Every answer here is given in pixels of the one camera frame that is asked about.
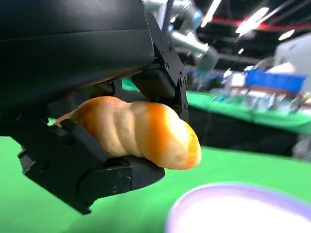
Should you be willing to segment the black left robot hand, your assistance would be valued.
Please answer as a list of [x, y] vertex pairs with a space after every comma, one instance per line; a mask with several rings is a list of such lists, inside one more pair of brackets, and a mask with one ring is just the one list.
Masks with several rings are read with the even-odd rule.
[[145, 159], [109, 160], [82, 126], [49, 126], [48, 105], [87, 86], [114, 94], [132, 75], [150, 100], [188, 120], [183, 64], [168, 38], [173, 2], [158, 24], [140, 0], [3, 0], [0, 134], [22, 146], [23, 173], [81, 214], [99, 198], [140, 189], [165, 172]]

